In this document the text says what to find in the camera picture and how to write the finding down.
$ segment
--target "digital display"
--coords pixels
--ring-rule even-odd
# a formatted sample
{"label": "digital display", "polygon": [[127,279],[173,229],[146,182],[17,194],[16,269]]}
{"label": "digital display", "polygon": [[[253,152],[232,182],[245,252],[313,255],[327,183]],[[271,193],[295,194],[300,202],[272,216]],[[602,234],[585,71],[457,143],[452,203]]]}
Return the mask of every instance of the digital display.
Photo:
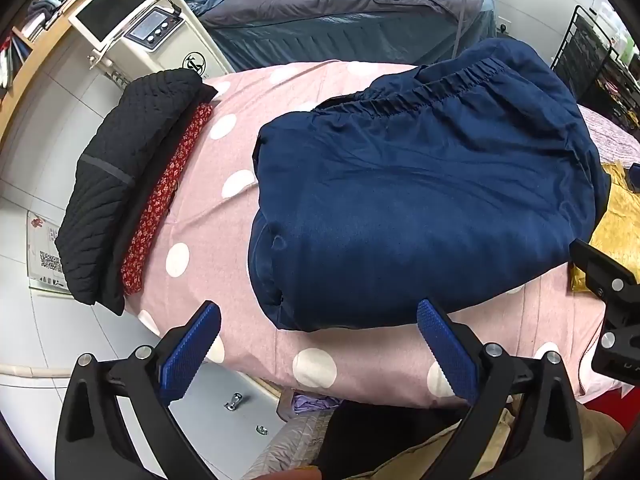
{"label": "digital display", "polygon": [[122,20],[146,0],[93,0],[78,12],[78,20],[103,41]]}
{"label": "digital display", "polygon": [[165,18],[166,16],[162,12],[153,10],[142,22],[136,25],[131,31],[131,35],[139,40],[144,40],[155,28],[158,28],[159,25],[164,22]]}

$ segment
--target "folded navy fabric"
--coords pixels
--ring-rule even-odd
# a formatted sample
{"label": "folded navy fabric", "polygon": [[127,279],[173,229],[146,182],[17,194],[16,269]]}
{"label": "folded navy fabric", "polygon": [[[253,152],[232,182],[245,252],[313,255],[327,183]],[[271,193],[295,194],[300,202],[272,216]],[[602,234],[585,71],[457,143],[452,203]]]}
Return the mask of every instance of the folded navy fabric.
{"label": "folded navy fabric", "polygon": [[515,40],[276,118],[254,164],[251,282],[277,327],[308,332],[522,285],[590,239],[609,196],[574,98]]}

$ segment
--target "yellow fabric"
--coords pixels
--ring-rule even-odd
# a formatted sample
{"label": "yellow fabric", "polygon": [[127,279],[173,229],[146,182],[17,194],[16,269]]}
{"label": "yellow fabric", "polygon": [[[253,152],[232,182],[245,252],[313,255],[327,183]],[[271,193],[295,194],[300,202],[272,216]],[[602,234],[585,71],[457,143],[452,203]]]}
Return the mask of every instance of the yellow fabric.
{"label": "yellow fabric", "polygon": [[[629,269],[640,282],[640,194],[632,193],[627,187],[625,170],[619,162],[602,167],[611,176],[611,192],[607,211],[593,232],[590,244]],[[574,292],[589,290],[584,272],[575,266],[571,288]]]}
{"label": "yellow fabric", "polygon": [[[518,404],[514,402],[514,408],[517,409]],[[581,404],[578,404],[578,416],[582,430],[584,480],[593,480],[623,441],[625,430],[609,415],[593,412]],[[502,410],[494,436],[476,466],[472,478],[484,474],[495,466],[514,421],[514,416],[507,409]],[[455,424],[425,443],[403,451],[375,471],[353,476],[347,480],[420,480],[442,452],[457,427],[458,424]]]}

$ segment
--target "white monitor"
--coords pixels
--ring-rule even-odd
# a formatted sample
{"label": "white monitor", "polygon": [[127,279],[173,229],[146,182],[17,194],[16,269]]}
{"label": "white monitor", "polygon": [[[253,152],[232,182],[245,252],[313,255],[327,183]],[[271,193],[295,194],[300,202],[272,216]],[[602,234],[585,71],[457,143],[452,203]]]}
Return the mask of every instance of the white monitor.
{"label": "white monitor", "polygon": [[122,27],[153,0],[86,0],[69,16],[73,25],[97,50],[107,47]]}

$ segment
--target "blue gripper pad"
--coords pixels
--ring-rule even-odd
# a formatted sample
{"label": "blue gripper pad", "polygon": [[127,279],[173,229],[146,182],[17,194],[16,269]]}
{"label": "blue gripper pad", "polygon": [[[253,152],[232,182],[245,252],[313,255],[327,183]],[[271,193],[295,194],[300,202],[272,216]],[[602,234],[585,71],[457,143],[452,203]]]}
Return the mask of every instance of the blue gripper pad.
{"label": "blue gripper pad", "polygon": [[159,371],[158,394],[165,406],[184,397],[209,348],[218,336],[221,323],[220,308],[211,301],[198,319],[191,323],[190,329],[164,362]]}
{"label": "blue gripper pad", "polygon": [[418,304],[418,329],[438,361],[453,392],[473,404],[478,398],[478,370],[460,341],[428,300]]}

